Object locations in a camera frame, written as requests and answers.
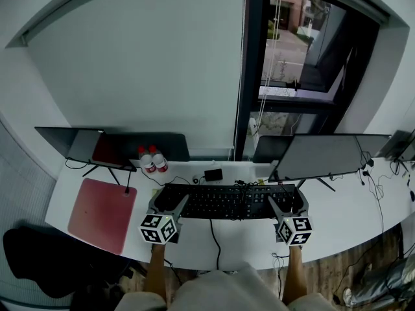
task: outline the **curved desk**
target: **curved desk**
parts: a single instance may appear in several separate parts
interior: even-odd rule
[[[393,176],[389,162],[374,159],[372,177],[377,183],[381,175],[381,184],[385,192],[380,204],[382,207],[385,231],[400,223],[415,211],[415,203],[410,199],[407,180],[401,174]],[[164,174],[152,174],[160,184],[180,176],[191,182],[195,174],[203,174],[207,169],[222,168],[224,179],[219,185],[233,185],[235,179],[245,182],[264,178],[271,172],[270,165],[256,165],[247,162],[199,162],[169,163]],[[54,189],[45,221],[68,234],[67,226],[72,213],[78,190],[83,181],[81,170],[64,167]],[[114,170],[121,184],[126,185],[128,173]],[[115,183],[106,168],[98,168],[88,178]],[[314,233],[303,248],[305,262],[321,259],[359,245],[382,233],[381,213],[373,194],[369,191],[368,178],[362,186],[358,174],[348,174],[342,179],[330,181],[325,178],[336,192],[329,190],[320,182],[310,179],[301,187],[309,202],[309,215],[313,218]],[[185,183],[176,179],[175,183]],[[145,243],[138,231],[151,199],[153,189],[159,189],[155,182],[147,179],[141,171],[132,173],[130,186],[137,189],[137,198],[133,208],[122,256],[149,262],[150,244]],[[415,189],[415,181],[410,187]],[[218,248],[213,241],[209,220],[181,218],[182,232],[178,244],[167,244],[166,259],[177,268],[192,270],[213,270],[216,266]],[[272,268],[272,252],[288,255],[284,243],[276,243],[273,224],[275,220],[214,220],[213,228],[222,248],[219,266],[222,270],[237,270],[243,262],[249,262],[257,269]]]

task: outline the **black keyboard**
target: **black keyboard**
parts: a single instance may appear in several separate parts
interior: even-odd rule
[[[268,201],[272,200],[284,213],[297,213],[303,201],[295,185],[166,185],[154,205],[160,212],[172,211],[189,195],[182,211],[183,218],[198,219],[263,219],[275,218]]]

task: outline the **window frame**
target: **window frame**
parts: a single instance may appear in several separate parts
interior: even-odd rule
[[[344,10],[354,11],[335,0],[324,0]],[[241,74],[241,94],[237,108],[237,124],[235,125],[236,161],[243,160],[244,145],[248,133],[248,121],[251,111],[259,111],[261,98],[259,88],[262,81],[263,62],[267,42],[269,0],[246,0],[243,42],[243,68]],[[317,114],[309,131],[310,134],[332,134],[341,122],[369,64],[377,39],[379,24],[365,16],[367,26],[351,51],[345,63],[345,71],[333,101],[312,100],[293,97],[272,98],[267,96],[264,111],[285,113]],[[271,81],[270,85],[287,87],[286,82]]]

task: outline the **monitor stand leg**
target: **monitor stand leg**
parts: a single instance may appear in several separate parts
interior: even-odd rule
[[[82,177],[83,178],[85,178],[85,176],[87,176],[89,173],[91,173],[91,172],[93,172],[95,169],[97,169],[98,168],[98,166],[94,166],[94,167],[92,167],[89,171],[87,171],[84,175],[82,175]]]
[[[93,172],[95,169],[97,169],[99,166],[98,165],[95,165],[94,167],[92,167],[89,171],[87,171],[84,175],[82,175],[82,177],[83,178],[85,178],[85,176],[87,176],[89,173],[91,173],[91,172]],[[110,171],[110,173],[111,173],[111,175],[112,175],[112,177],[114,178],[114,180],[115,180],[115,182],[117,182],[117,184],[118,185],[120,185],[119,184],[119,182],[118,182],[118,180],[117,180],[117,178],[115,177],[115,175],[114,175],[114,173],[113,173],[113,171],[112,171],[112,169],[110,168],[110,167],[107,167],[108,168],[108,170]]]
[[[117,182],[117,184],[120,185],[117,178],[115,177],[114,172],[112,171],[112,169],[110,167],[107,167],[107,168],[110,171],[110,173],[111,173],[112,177],[114,178],[115,182]]]
[[[317,181],[319,181],[319,182],[321,182],[321,183],[323,183],[327,188],[329,188],[330,190],[332,190],[332,191],[334,191],[334,192],[336,192],[336,190],[335,189],[333,189],[332,187],[330,187],[326,182],[324,182],[322,179],[320,179],[320,178],[318,178],[317,179]],[[305,180],[304,179],[302,179],[300,182],[299,182],[299,184],[297,185],[297,188],[300,188],[303,184],[304,184],[304,182],[305,182]]]

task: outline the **red mouse pad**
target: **red mouse pad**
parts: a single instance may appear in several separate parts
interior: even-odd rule
[[[67,230],[98,248],[120,255],[137,189],[85,179],[80,186]]]

